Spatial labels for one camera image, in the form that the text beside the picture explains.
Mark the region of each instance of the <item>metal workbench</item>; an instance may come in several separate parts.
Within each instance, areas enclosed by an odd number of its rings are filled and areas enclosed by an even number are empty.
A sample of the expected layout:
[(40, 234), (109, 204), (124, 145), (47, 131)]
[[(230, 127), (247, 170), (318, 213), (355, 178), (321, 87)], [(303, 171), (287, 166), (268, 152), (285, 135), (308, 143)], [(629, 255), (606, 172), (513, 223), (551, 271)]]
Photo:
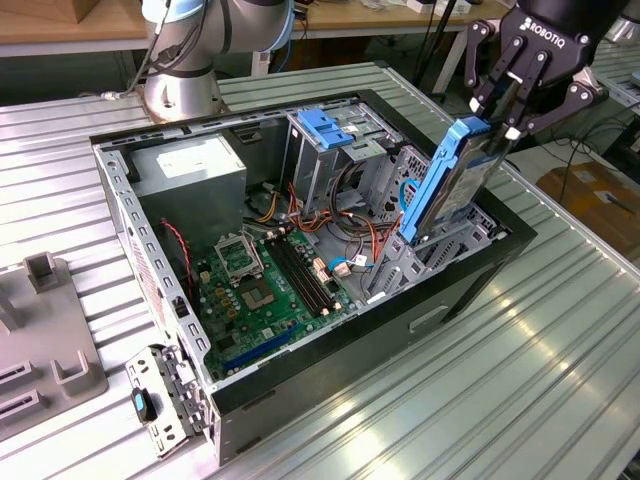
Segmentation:
[(640, 45), (621, 45), (603, 40), (591, 66), (595, 77), (609, 89), (609, 96), (640, 114), (640, 88), (631, 74), (640, 72)]
[[(445, 132), (443, 112), (373, 64), (221, 85), (233, 109), (362, 88)], [(70, 262), (109, 379), (0, 443), (0, 478), (615, 478), (640, 447), (638, 271), (504, 170), (491, 190), (538, 236), (460, 318), (219, 472), (202, 442), (159, 463), (123, 370), (159, 338), (87, 142), (147, 123), (135, 97), (0, 108), (0, 267), (42, 250)]]

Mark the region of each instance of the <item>metal bracket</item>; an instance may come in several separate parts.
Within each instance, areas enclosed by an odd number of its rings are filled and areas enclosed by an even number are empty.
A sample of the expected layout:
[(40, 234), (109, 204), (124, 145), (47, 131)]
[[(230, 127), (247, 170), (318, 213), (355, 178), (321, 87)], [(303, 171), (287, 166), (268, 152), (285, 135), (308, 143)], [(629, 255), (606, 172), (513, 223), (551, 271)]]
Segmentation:
[(478, 85), (478, 51), (493, 41), (499, 31), (499, 20), (477, 20), (469, 25), (464, 74), (467, 87), (475, 88)]
[(212, 423), (211, 406), (178, 347), (149, 346), (129, 360), (126, 369), (134, 391), (144, 392), (143, 397), (133, 398), (138, 417), (143, 409), (157, 412), (145, 423), (159, 458), (204, 433)]
[(558, 107), (544, 115), (529, 116), (519, 124), (519, 130), (527, 131), (533, 135), (541, 130), (564, 120), (571, 115), (584, 110), (591, 105), (600, 103), (606, 99), (606, 94), (595, 79), (593, 79), (590, 69), (585, 68), (574, 76), (574, 81), (567, 87), (567, 95), (564, 102)]
[(58, 268), (49, 252), (26, 257), (22, 265), (36, 293), (46, 292), (60, 285)]
[(512, 39), (509, 46), (500, 56), (498, 63), (493, 67), (487, 81), (474, 90), (473, 100), (475, 100), (475, 102), (472, 102), (471, 107), (474, 113), (478, 115), (485, 113), (485, 110), (489, 106), (489, 101), (495, 94), (496, 87), (503, 79), (511, 65), (516, 61), (518, 54), (524, 49), (525, 45), (526, 39), (519, 35)]

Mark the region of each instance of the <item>wooden table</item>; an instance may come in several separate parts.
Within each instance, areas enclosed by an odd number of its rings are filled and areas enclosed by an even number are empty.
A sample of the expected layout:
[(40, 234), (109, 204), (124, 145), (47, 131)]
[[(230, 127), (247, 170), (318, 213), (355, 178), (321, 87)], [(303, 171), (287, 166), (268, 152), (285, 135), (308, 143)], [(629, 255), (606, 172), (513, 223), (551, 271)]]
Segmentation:
[[(466, 25), (479, 18), (501, 18), (506, 11), (496, 0), (485, 0), (480, 6), (471, 7), (469, 14), (451, 17), (445, 31), (458, 35), (434, 91), (442, 92), (449, 84), (466, 46)], [(309, 8), (305, 38), (424, 33), (429, 16), (401, 6), (374, 11), (358, 0), (317, 2)], [(434, 15), (434, 30), (439, 19)], [(298, 21), (291, 38), (296, 40), (303, 35), (304, 27)], [(77, 25), (0, 12), (0, 57), (136, 50), (146, 48), (148, 43), (138, 0), (101, 0)], [(266, 74), (266, 57), (254, 54), (253, 75)]]
[[(496, 0), (485, 0), (482, 5), (471, 7), (467, 15), (452, 16), (447, 31), (459, 31), (480, 18), (502, 18), (507, 9)], [(391, 6), (384, 10), (372, 10), (358, 0), (346, 3), (318, 1), (309, 7), (309, 38), (333, 38), (353, 36), (395, 35), (422, 33), (429, 24), (429, 13), (418, 14), (407, 7)], [(433, 27), (439, 15), (433, 16)], [(296, 22), (293, 38), (302, 36), (300, 22)]]
[(101, 0), (79, 24), (0, 11), (0, 57), (147, 48), (138, 0)]

